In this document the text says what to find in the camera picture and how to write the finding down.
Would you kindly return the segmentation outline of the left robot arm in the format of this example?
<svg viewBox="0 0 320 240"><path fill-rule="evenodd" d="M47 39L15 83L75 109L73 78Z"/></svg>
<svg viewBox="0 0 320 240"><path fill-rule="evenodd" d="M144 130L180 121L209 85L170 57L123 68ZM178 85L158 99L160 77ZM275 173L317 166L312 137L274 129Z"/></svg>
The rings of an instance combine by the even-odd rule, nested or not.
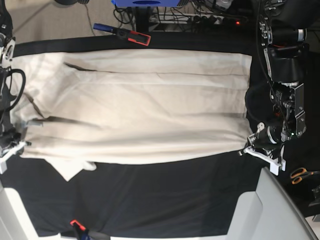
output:
<svg viewBox="0 0 320 240"><path fill-rule="evenodd" d="M306 131L304 80L307 29L320 16L318 0L254 0L255 46L274 117L248 138L253 152L273 160Z"/></svg>

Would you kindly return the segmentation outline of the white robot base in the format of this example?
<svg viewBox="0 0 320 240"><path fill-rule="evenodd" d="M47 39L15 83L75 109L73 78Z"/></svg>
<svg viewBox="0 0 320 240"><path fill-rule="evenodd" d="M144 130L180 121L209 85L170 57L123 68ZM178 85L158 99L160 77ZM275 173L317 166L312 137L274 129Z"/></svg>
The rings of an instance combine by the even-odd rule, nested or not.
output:
<svg viewBox="0 0 320 240"><path fill-rule="evenodd" d="M277 179L253 164L158 165L120 190L113 240L313 240Z"/></svg>
<svg viewBox="0 0 320 240"><path fill-rule="evenodd" d="M60 240L61 235L38 236L19 193L0 187L0 238L2 240Z"/></svg>

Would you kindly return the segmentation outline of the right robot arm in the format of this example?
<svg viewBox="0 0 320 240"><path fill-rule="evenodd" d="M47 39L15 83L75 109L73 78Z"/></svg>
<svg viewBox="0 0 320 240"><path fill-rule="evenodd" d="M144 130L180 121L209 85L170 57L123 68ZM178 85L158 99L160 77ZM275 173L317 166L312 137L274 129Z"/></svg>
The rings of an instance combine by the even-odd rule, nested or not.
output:
<svg viewBox="0 0 320 240"><path fill-rule="evenodd" d="M4 0L0 1L0 155L3 157L10 149L16 147L21 134L10 122L10 111L20 101L25 85L26 75L21 69L12 68L12 60L16 46L13 35L13 22ZM11 94L7 82L12 81L13 74L20 74L22 84L17 95Z"/></svg>

